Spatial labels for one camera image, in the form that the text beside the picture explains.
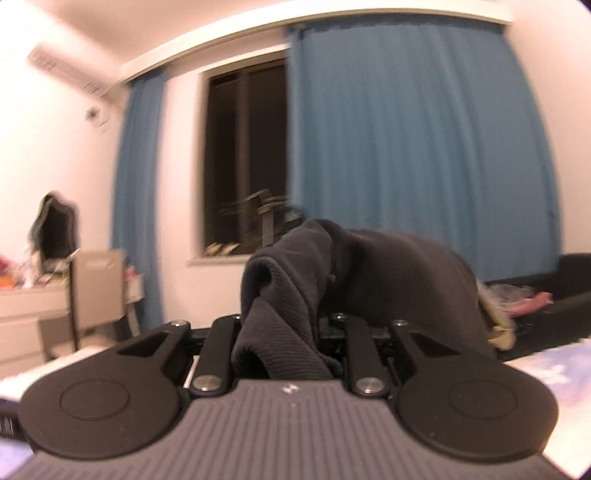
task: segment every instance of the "blue curtain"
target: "blue curtain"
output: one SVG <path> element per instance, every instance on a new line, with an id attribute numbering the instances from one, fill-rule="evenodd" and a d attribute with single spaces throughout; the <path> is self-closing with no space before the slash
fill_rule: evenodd
<path id="1" fill-rule="evenodd" d="M 111 244 L 123 248 L 144 276 L 145 299 L 138 308 L 142 330 L 163 323 L 155 233 L 158 130 L 166 73 L 146 73 L 131 86 L 119 146 Z"/>
<path id="2" fill-rule="evenodd" d="M 380 15 L 311 22 L 290 41 L 296 206 L 437 239 L 483 280 L 556 266 L 551 157 L 502 27 Z"/>

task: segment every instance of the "white ceiling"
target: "white ceiling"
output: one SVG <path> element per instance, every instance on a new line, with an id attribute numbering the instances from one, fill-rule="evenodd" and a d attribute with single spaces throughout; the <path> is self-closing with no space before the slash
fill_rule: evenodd
<path id="1" fill-rule="evenodd" d="M 280 0 L 29 0 L 129 61 L 188 31 Z"/>

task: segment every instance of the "metal screw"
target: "metal screw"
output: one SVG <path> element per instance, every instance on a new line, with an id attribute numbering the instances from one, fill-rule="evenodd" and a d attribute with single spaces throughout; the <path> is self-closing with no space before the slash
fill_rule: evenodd
<path id="1" fill-rule="evenodd" d="M 361 393 L 380 393 L 386 385 L 379 378 L 363 377 L 357 380 L 355 388 Z"/>
<path id="2" fill-rule="evenodd" d="M 283 387 L 281 387 L 281 389 L 287 393 L 288 395 L 293 395 L 294 393 L 296 393 L 297 391 L 300 390 L 300 387 L 298 387 L 297 385 L 290 383 L 289 385 L 283 385 Z"/>
<path id="3" fill-rule="evenodd" d="M 202 392 L 211 392 L 222 386 L 222 379 L 216 375 L 199 375 L 193 379 L 193 388 Z"/>

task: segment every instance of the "window frame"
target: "window frame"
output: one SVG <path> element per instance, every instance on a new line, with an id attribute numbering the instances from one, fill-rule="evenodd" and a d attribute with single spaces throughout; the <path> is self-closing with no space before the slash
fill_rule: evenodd
<path id="1" fill-rule="evenodd" d="M 287 59 L 288 43 L 277 44 L 272 47 L 254 50 L 235 57 L 205 65 L 197 69 L 200 87 L 197 93 L 197 110 L 199 112 L 196 119 L 196 141 L 199 148 L 196 149 L 197 181 L 195 188 L 195 197 L 193 199 L 194 214 L 197 218 L 196 238 L 194 243 L 194 256 L 188 261 L 189 265 L 207 265 L 207 264 L 244 264 L 250 258 L 250 255 L 228 255 L 227 257 L 206 257 L 205 249 L 205 155 L 206 155 L 206 135 L 207 135 L 207 101 L 209 97 L 209 82 L 213 77 L 232 73 L 237 70 L 256 71 L 267 68 L 272 62 L 285 62 Z"/>

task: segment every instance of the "dark gray cloth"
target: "dark gray cloth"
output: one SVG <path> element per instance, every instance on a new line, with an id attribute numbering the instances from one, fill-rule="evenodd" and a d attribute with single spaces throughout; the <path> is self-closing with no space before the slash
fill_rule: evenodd
<path id="1" fill-rule="evenodd" d="M 232 363 L 242 377 L 339 377 L 340 364 L 316 348 L 319 309 L 354 314 L 371 326 L 406 319 L 494 357 L 470 268 L 441 244 L 404 233 L 307 220 L 250 258 L 241 307 Z"/>

